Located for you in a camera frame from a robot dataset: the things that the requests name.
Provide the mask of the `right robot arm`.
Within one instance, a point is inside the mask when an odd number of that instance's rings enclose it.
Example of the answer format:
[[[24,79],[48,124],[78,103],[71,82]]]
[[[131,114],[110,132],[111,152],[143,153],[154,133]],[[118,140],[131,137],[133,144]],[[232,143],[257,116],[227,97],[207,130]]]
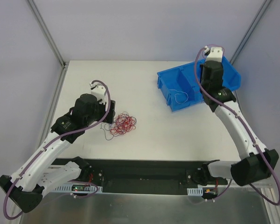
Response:
[[[240,157],[238,162],[213,160],[204,163],[201,180],[212,184],[222,177],[245,186],[271,177],[279,155],[276,150],[267,149],[247,124],[232,91],[223,85],[222,63],[206,61],[199,70],[203,100],[224,124]]]

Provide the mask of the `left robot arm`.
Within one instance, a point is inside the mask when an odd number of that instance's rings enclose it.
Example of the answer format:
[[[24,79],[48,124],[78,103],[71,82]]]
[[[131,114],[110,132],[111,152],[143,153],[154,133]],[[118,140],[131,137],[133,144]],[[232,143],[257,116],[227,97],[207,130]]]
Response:
[[[26,163],[12,175],[0,177],[0,187],[6,194],[3,202],[5,218],[12,219],[7,213],[8,200],[12,200],[21,212],[28,213],[48,193],[66,182],[92,185],[90,165],[79,156],[49,174],[44,172],[86,130],[106,121],[114,107],[109,92],[81,95],[75,106],[56,120],[44,142]]]

